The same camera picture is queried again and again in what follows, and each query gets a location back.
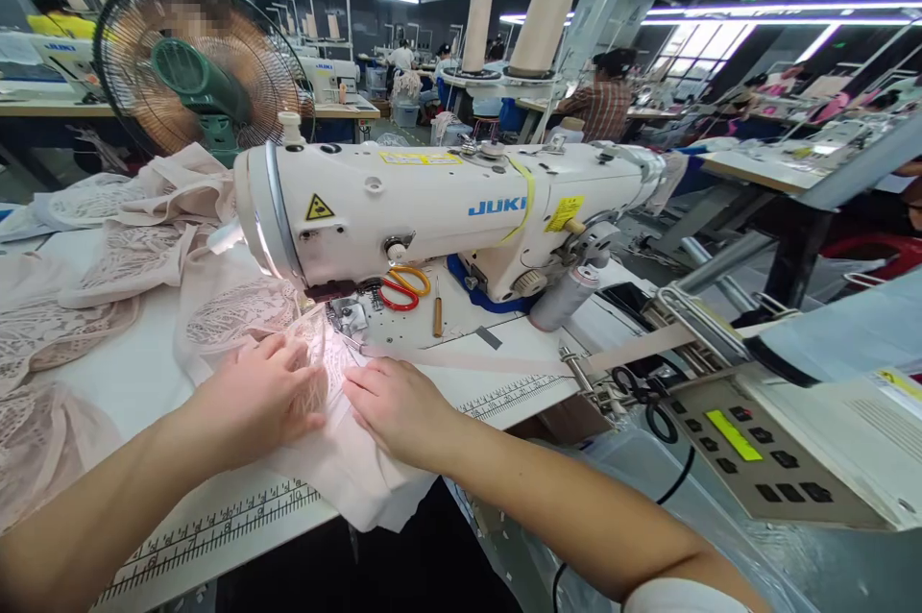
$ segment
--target red-handled scissors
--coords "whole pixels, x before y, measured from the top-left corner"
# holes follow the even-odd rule
[[[416,288],[404,279],[399,272],[405,272],[411,274],[414,277],[418,278],[423,284],[423,288]],[[382,279],[381,288],[377,291],[378,295],[381,297],[381,302],[384,303],[385,307],[390,308],[391,310],[398,311],[407,311],[412,310],[420,304],[420,297],[425,296],[429,292],[430,283],[428,277],[416,269],[415,267],[405,267],[403,265],[395,265],[391,268],[390,272],[387,273],[389,277],[393,277],[394,281],[391,282],[388,279]],[[398,304],[394,303],[384,295],[384,286],[387,286],[390,289],[399,291],[404,296],[408,296],[410,302],[408,304]]]

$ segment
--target hand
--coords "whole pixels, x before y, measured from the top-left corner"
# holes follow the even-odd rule
[[[210,474],[236,469],[326,421],[327,371],[300,367],[307,345],[283,333],[239,349],[174,412],[173,432]]]
[[[387,357],[344,374],[352,415],[385,452],[420,469],[445,471],[467,417],[445,401],[432,380],[412,364]]]

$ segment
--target juki logo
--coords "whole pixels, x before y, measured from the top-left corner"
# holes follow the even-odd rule
[[[479,208],[468,208],[468,216],[478,214],[496,214],[502,211],[519,211],[525,209],[527,197],[499,198],[498,200],[481,200]]]

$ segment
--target warning triangle sticker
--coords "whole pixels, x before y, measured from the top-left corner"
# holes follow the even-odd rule
[[[314,196],[310,199],[310,208],[307,210],[307,216],[304,218],[304,221],[310,221],[311,219],[326,219],[331,216],[336,216],[333,214],[333,210],[329,208],[327,203],[320,199],[320,195],[314,193]]]

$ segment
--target red chair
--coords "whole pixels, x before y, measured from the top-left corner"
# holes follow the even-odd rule
[[[866,233],[845,238],[823,248],[822,256],[851,259],[885,258],[888,260],[886,265],[868,274],[889,281],[922,264],[922,238],[892,233]]]

